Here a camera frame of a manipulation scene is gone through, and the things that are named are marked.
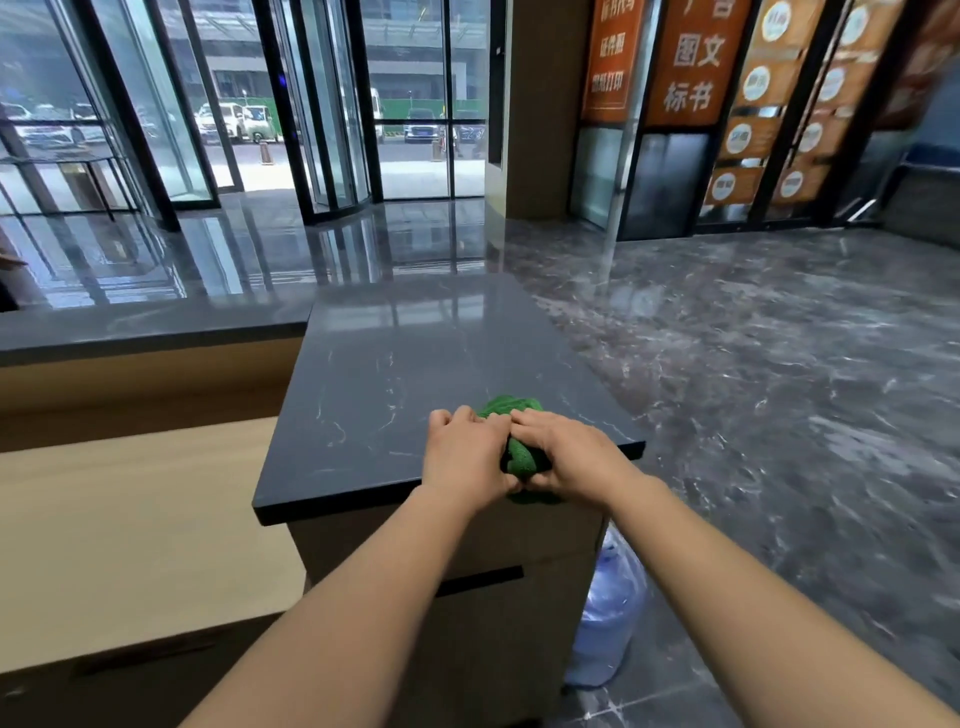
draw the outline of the forearm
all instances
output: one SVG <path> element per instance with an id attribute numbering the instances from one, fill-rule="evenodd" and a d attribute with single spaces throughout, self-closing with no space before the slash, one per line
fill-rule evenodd
<path id="1" fill-rule="evenodd" d="M 244 655 L 184 728 L 376 728 L 469 521 L 416 489 Z"/>
<path id="2" fill-rule="evenodd" d="M 947 706 L 700 519 L 659 480 L 639 474 L 613 492 L 610 506 L 748 725 L 958 724 Z"/>

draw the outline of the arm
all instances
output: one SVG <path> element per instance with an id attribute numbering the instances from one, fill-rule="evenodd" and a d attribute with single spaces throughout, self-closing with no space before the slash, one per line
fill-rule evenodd
<path id="1" fill-rule="evenodd" d="M 510 418 L 430 415 L 422 484 L 251 647 L 181 728 L 376 728 L 473 515 L 517 487 Z"/>
<path id="2" fill-rule="evenodd" d="M 598 430 L 514 412 L 553 463 L 528 487 L 606 508 L 743 721 L 758 728 L 960 726 L 960 718 L 637 470 Z"/>

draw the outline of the hand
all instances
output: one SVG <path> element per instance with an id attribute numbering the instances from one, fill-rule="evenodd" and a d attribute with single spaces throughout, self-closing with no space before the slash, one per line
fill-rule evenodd
<path id="1" fill-rule="evenodd" d="M 553 463 L 552 470 L 537 473 L 524 484 L 527 490 L 550 491 L 609 510 L 613 491 L 642 476 L 596 427 L 535 409 L 515 409 L 510 415 L 510 433 L 524 445 L 542 449 Z"/>
<path id="2" fill-rule="evenodd" d="M 518 490 L 516 476 L 500 470 L 510 425 L 509 415 L 482 420 L 466 405 L 452 416 L 445 409 L 431 412 L 421 487 L 455 497 L 470 517 Z"/>

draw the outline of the beige desk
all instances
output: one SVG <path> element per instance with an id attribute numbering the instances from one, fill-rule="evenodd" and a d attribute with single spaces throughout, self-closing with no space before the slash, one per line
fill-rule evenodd
<path id="1" fill-rule="evenodd" d="M 0 675 L 28 676 L 0 678 L 0 723 L 16 724 L 3 716 L 32 682 L 49 688 L 49 676 L 29 677 L 49 669 L 24 668 L 56 663 L 69 679 L 77 658 L 297 601 L 304 569 L 289 531 L 251 509 L 275 421 L 0 454 Z M 119 664 L 132 662 L 144 664 Z"/>

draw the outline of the green cloth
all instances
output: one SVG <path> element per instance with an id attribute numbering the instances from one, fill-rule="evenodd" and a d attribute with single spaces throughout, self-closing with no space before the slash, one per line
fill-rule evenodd
<path id="1" fill-rule="evenodd" d="M 513 410 L 518 409 L 521 412 L 525 409 L 536 409 L 543 411 L 543 405 L 533 398 L 511 397 L 510 395 L 500 395 L 487 402 L 483 409 L 477 412 L 478 417 L 487 418 L 489 415 L 509 415 Z M 519 440 L 511 437 L 507 440 L 507 448 L 503 451 L 503 458 L 500 460 L 500 470 L 504 473 L 516 475 L 521 481 L 528 480 L 535 473 L 543 473 L 550 470 L 552 465 L 547 458 L 546 453 L 539 448 L 528 448 Z M 552 493 L 534 493 L 532 491 L 520 491 L 512 493 L 510 500 L 515 503 L 560 503 L 560 498 Z"/>

